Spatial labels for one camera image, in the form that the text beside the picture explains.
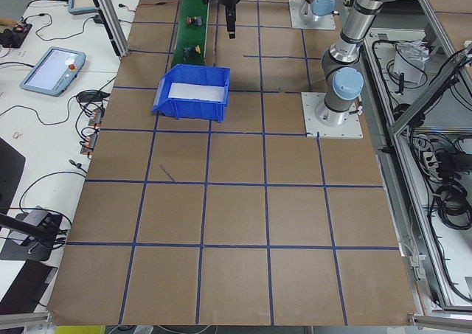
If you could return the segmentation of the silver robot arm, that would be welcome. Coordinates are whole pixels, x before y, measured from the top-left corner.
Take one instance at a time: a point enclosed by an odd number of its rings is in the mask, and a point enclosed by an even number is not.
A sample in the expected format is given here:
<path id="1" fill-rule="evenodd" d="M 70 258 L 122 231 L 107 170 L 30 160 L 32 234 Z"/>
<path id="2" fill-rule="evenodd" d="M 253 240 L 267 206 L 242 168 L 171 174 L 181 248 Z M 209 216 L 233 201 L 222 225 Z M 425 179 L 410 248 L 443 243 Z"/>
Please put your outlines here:
<path id="1" fill-rule="evenodd" d="M 315 109 L 316 118 L 322 124 L 338 127 L 350 115 L 350 106 L 364 86 L 364 79 L 353 64 L 358 61 L 359 48 L 382 4 L 389 1 L 395 0 L 355 0 L 339 40 L 325 52 L 322 68 L 327 93 Z"/>
<path id="2" fill-rule="evenodd" d="M 335 0 L 305 0 L 299 11 L 302 19 L 309 22 L 321 21 L 331 15 L 336 6 Z"/>

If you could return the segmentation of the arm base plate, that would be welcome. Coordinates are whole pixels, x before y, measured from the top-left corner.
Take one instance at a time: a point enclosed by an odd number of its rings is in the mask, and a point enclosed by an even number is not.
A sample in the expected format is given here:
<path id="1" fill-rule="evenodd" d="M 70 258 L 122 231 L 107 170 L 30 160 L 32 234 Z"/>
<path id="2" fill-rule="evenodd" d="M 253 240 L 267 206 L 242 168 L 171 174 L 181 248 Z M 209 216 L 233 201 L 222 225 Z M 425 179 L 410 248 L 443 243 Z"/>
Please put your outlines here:
<path id="1" fill-rule="evenodd" d="M 336 28 L 333 14 L 314 15 L 306 0 L 290 0 L 288 6 L 291 26 L 294 29 L 334 30 Z"/>
<path id="2" fill-rule="evenodd" d="M 325 105 L 324 92 L 302 92 L 302 108 L 305 121 L 305 135 L 324 139 L 362 139 L 363 133 L 359 115 L 353 102 L 345 112 L 331 111 Z"/>

